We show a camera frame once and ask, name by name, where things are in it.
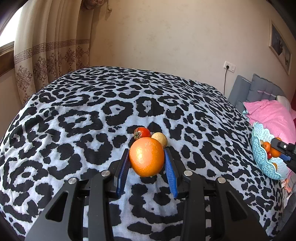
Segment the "small orange tangerine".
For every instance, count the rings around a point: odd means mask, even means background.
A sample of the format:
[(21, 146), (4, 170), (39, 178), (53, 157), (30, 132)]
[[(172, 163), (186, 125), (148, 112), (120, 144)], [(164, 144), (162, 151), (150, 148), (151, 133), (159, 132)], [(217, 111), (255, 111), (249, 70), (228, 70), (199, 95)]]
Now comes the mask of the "small orange tangerine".
[(278, 158), (278, 157), (280, 157), (280, 155), (281, 155), (281, 152), (278, 151), (277, 149), (275, 149), (275, 148), (272, 147), (272, 146), (270, 146), (270, 150), (269, 150), (269, 152), (270, 152), (270, 154), (271, 154), (271, 156), (272, 156), (273, 158)]

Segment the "large orange fruit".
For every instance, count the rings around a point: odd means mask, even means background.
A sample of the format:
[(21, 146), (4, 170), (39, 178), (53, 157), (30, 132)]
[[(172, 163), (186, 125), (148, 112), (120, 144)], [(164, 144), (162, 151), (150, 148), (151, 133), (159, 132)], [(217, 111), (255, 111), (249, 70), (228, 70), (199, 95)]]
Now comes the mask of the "large orange fruit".
[(132, 144), (129, 150), (129, 160), (133, 170), (140, 177), (152, 177), (163, 168), (164, 149), (161, 143), (154, 138), (143, 137)]

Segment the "light blue lattice basket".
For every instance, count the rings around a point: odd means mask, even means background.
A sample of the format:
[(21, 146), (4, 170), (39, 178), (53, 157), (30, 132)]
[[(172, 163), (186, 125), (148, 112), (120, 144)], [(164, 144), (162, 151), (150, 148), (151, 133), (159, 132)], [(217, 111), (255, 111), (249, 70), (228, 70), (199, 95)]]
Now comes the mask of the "light blue lattice basket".
[[(285, 180), (288, 177), (289, 168), (280, 157), (272, 157), (270, 160), (268, 160), (267, 152), (261, 146), (260, 141), (271, 143), (273, 138), (274, 135), (272, 135), (267, 128), (264, 128), (263, 124), (258, 122), (253, 124), (251, 146), (257, 166), (267, 177), (274, 180)], [(277, 164), (277, 171), (275, 170), (275, 167), (272, 163)]]

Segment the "red tomato in basket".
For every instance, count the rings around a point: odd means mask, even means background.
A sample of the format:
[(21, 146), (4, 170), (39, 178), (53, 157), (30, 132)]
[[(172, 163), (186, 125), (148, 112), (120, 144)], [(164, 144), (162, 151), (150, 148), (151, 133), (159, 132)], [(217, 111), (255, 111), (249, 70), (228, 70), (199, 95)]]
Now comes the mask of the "red tomato in basket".
[(271, 152), (267, 153), (267, 159), (270, 160), (272, 158)]

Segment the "pink blanket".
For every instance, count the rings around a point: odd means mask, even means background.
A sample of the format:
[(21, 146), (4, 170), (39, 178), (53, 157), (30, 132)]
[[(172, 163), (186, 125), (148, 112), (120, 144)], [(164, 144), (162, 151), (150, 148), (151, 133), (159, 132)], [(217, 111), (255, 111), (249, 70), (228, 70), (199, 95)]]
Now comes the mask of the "pink blanket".
[(264, 128), (285, 143), (295, 143), (295, 110), (289, 111), (277, 100), (244, 102), (245, 116), (251, 125), (261, 123)]

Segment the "tan round fruit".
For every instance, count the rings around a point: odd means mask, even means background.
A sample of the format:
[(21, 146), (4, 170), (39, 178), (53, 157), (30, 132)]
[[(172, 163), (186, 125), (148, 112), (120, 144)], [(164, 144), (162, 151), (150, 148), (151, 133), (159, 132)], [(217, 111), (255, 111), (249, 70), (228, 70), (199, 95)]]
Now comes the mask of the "tan round fruit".
[(160, 133), (160, 132), (153, 133), (151, 138), (154, 138), (155, 140), (157, 140), (162, 145), (163, 149), (168, 144), (168, 139), (163, 133)]

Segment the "red cherry tomato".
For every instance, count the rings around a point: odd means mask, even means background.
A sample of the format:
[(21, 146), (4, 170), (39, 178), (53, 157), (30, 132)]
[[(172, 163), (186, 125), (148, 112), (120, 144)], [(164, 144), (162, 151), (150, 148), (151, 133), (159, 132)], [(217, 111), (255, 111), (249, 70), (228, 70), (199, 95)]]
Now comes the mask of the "red cherry tomato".
[(139, 138), (143, 138), (143, 137), (151, 137), (151, 132), (149, 131), (148, 128), (145, 128), (145, 127), (138, 127), (134, 130), (134, 133), (133, 133), (133, 137), (135, 140), (138, 140)]

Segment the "white pillow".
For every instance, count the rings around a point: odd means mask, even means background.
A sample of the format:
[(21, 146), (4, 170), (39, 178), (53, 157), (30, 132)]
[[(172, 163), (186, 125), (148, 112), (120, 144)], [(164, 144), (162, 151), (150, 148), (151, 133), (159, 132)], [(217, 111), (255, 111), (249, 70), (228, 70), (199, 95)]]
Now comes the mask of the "white pillow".
[(281, 103), (290, 113), (292, 112), (292, 106), (285, 96), (278, 95), (276, 100)]

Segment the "leopard print table cloth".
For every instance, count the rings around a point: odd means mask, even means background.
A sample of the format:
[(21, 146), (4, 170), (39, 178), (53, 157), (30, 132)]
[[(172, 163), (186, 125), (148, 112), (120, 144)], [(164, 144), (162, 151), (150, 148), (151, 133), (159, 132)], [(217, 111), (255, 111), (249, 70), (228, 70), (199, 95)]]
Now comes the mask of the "leopard print table cloth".
[(215, 87), (147, 70), (89, 67), (34, 94), (1, 141), (1, 216), (21, 240), (65, 181), (90, 179), (119, 159), (144, 126), (168, 139), (174, 159), (223, 177), (278, 233), (281, 184), (262, 174), (252, 126)]

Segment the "grey sofa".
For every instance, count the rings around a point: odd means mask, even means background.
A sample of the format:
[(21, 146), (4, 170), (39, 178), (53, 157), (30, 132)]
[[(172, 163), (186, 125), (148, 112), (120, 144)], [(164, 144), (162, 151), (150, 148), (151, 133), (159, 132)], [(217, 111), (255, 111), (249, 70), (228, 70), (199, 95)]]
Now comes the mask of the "grey sofa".
[(283, 90), (273, 82), (254, 74), (252, 80), (237, 75), (228, 101), (236, 107), (240, 113), (245, 111), (244, 102), (256, 102), (264, 99), (276, 100), (277, 96), (286, 97)]

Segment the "beige patterned curtain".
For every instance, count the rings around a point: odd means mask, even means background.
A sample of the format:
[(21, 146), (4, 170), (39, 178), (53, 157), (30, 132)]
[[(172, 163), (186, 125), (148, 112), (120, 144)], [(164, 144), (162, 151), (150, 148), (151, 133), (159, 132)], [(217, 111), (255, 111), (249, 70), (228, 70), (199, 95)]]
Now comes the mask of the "beige patterned curtain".
[(66, 73), (89, 65), (94, 11), (108, 1), (28, 1), (14, 42), (14, 64), (22, 104)]

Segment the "white wall socket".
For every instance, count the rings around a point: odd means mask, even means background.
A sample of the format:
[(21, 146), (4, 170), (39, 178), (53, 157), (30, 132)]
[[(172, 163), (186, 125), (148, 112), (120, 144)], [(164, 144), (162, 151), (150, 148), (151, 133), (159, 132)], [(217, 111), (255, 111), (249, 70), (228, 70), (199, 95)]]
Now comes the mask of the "white wall socket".
[(230, 72), (234, 73), (235, 70), (236, 70), (236, 66), (228, 61), (225, 61), (224, 62), (224, 66), (223, 66), (224, 69), (228, 69)]

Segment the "framed wall picture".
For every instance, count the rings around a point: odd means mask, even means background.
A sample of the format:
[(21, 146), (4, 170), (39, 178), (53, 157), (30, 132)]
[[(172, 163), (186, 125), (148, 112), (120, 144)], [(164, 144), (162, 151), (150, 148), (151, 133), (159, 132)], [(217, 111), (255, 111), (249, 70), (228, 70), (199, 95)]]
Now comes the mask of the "framed wall picture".
[(292, 52), (273, 21), (270, 20), (269, 23), (269, 48), (289, 76), (292, 63)]

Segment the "wooden window frame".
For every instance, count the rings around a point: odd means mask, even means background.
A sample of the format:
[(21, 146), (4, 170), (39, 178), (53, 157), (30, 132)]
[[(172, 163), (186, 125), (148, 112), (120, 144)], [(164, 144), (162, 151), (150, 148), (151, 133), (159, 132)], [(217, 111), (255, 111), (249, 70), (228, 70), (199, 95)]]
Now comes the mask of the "wooden window frame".
[(0, 47), (0, 76), (14, 67), (14, 42), (10, 42)]

